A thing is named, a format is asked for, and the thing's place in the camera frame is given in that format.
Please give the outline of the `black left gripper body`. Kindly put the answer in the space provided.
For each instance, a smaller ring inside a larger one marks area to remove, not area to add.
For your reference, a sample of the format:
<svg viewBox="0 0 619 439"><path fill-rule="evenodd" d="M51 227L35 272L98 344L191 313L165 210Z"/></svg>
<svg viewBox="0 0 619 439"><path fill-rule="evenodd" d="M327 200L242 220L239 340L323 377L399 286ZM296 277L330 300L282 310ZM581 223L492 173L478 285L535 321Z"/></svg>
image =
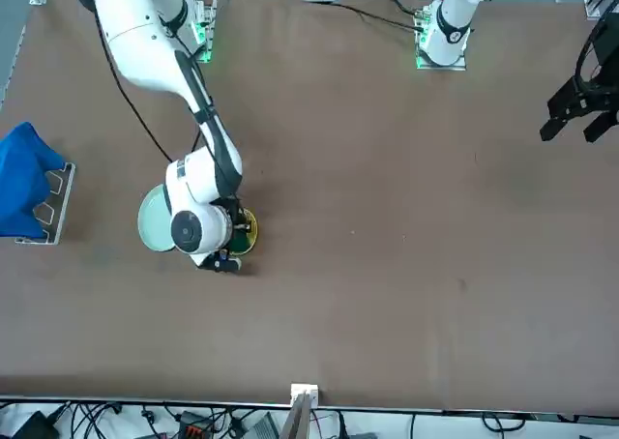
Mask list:
<svg viewBox="0 0 619 439"><path fill-rule="evenodd" d="M600 79L618 78L618 14L609 14L593 41L594 51L600 66Z"/></svg>

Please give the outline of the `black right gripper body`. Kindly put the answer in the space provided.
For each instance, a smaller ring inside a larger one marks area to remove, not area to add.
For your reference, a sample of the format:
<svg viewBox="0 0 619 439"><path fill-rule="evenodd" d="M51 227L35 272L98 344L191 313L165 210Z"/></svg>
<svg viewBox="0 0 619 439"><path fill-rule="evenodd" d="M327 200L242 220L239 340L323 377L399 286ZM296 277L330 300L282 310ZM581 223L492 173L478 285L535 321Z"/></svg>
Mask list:
<svg viewBox="0 0 619 439"><path fill-rule="evenodd" d="M214 252L207 255L198 265L199 269L238 273L241 270L241 259L239 256L245 250L245 213L238 199L229 197L213 202L213 205L220 207L229 219L226 227L226 236L221 246Z"/></svg>

